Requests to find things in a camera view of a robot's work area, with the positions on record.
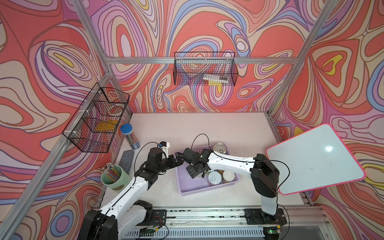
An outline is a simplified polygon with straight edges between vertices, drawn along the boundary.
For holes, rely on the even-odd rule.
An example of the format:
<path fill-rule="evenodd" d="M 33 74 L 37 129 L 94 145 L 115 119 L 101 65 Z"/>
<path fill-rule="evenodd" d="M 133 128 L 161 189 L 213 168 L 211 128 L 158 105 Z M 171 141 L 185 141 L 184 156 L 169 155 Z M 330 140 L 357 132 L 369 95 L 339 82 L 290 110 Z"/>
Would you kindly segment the lilac plastic basket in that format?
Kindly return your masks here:
<path fill-rule="evenodd" d="M 238 175 L 234 174 L 234 179 L 230 182 L 226 181 L 224 178 L 221 183 L 218 185 L 213 185 L 208 178 L 208 175 L 205 175 L 204 178 L 196 177 L 192 179 L 187 172 L 188 163 L 184 162 L 181 167 L 176 168 L 176 181 L 178 186 L 178 191 L 182 196 L 202 193 L 214 189 L 224 188 L 228 186 L 235 185 L 238 181 Z"/>

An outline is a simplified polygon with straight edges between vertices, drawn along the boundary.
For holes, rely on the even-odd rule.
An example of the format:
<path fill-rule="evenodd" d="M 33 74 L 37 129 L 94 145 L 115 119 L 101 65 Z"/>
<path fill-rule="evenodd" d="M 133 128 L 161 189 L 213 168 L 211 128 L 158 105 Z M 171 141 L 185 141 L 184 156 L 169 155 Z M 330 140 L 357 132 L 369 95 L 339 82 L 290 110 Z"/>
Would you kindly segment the pink can white lid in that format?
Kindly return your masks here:
<path fill-rule="evenodd" d="M 222 183 L 222 175 L 217 171 L 209 172 L 208 174 L 209 184 L 212 186 L 216 186 Z"/>

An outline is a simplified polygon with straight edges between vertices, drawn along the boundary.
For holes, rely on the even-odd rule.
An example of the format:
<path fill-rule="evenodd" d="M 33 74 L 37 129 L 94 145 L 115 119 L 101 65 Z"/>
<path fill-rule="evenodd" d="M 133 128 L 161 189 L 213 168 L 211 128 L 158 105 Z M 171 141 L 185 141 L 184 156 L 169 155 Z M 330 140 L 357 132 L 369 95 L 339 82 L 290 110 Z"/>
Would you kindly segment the blue labelled tin can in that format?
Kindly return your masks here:
<path fill-rule="evenodd" d="M 226 155 L 228 153 L 227 147 L 223 143 L 216 143 L 213 145 L 213 151 Z"/>

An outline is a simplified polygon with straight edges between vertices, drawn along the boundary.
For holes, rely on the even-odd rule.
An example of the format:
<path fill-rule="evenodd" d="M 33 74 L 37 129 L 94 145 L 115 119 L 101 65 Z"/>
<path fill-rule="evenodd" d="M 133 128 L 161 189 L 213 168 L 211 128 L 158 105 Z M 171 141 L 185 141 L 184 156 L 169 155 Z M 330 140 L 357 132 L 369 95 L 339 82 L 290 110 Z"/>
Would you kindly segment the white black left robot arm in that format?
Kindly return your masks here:
<path fill-rule="evenodd" d="M 147 161 L 135 172 L 131 182 L 112 201 L 84 217 L 79 240 L 120 240 L 136 225 L 151 218 L 152 205 L 140 200 L 160 173 L 184 163 L 182 154 L 168 154 L 168 147 L 151 148 Z"/>

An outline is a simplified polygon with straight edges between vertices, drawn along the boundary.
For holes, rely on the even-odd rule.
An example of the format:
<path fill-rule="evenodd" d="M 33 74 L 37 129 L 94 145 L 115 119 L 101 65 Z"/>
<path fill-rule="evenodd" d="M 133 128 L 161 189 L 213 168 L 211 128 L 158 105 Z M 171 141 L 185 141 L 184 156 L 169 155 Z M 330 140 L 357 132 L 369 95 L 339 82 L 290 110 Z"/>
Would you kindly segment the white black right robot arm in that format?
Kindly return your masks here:
<path fill-rule="evenodd" d="M 201 153 L 186 148 L 177 156 L 188 163 L 187 172 L 191 178 L 213 170 L 229 171 L 250 178 L 254 188 L 261 196 L 261 209 L 255 215 L 250 215 L 256 224 L 277 224 L 278 189 L 280 171 L 263 154 L 256 157 L 235 157 L 221 154 L 213 150 L 203 149 Z"/>

